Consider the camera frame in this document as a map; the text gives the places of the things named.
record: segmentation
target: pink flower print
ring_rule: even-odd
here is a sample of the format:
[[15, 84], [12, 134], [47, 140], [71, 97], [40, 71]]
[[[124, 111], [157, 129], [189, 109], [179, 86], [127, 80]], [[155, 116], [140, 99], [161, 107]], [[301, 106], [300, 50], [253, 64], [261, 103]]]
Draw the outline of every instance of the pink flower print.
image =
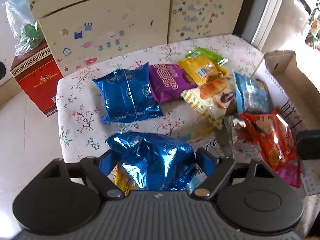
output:
[[167, 129], [168, 129], [168, 125], [167, 125], [167, 124], [162, 124], [162, 125], [161, 125], [161, 128], [162, 128], [163, 130], [167, 130]]

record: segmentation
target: barcode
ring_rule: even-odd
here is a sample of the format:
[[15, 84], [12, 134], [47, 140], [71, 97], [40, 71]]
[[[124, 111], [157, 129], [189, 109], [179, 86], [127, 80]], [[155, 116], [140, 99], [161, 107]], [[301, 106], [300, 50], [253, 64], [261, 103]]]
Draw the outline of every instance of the barcode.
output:
[[199, 68], [197, 70], [197, 73], [201, 76], [201, 77], [204, 77], [206, 76], [207, 74], [211, 73], [212, 71], [210, 69], [207, 69], [207, 68]]

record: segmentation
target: red box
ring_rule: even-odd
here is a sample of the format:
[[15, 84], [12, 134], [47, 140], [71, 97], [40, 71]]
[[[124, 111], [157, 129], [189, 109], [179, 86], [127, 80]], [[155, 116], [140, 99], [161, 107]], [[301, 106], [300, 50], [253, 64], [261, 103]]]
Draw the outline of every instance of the red box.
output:
[[57, 112], [57, 85], [63, 76], [45, 41], [32, 51], [16, 56], [10, 73], [46, 116]]

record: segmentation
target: floor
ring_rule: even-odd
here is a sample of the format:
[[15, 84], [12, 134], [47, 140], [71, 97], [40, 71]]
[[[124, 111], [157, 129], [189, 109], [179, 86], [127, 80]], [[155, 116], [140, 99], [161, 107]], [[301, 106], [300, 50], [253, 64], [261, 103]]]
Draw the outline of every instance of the floor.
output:
[[62, 157], [57, 113], [47, 117], [20, 92], [0, 107], [0, 239], [20, 231], [16, 195], [52, 159]]

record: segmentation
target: cabinet door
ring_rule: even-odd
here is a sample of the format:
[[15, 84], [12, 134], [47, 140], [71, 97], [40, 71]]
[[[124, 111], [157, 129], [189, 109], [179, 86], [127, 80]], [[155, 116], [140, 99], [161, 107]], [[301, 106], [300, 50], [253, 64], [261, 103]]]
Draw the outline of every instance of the cabinet door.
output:
[[89, 0], [40, 20], [62, 74], [167, 42], [170, 0]]
[[172, 0], [169, 42], [230, 34], [243, 0]]

